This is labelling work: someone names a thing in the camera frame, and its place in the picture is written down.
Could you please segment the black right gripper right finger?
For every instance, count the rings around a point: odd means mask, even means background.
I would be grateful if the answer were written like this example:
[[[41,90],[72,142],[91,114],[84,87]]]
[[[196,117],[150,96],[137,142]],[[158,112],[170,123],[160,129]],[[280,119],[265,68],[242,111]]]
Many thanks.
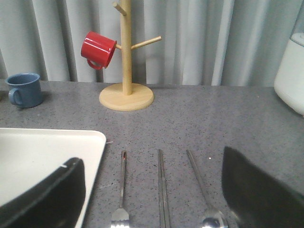
[[[240,228],[302,228],[304,196],[225,147],[222,189]]]

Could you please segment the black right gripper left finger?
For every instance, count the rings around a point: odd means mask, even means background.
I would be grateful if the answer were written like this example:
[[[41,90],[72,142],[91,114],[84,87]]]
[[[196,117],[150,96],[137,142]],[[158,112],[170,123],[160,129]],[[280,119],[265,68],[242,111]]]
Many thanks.
[[[73,228],[86,197],[85,168],[71,158],[0,208],[2,228]]]

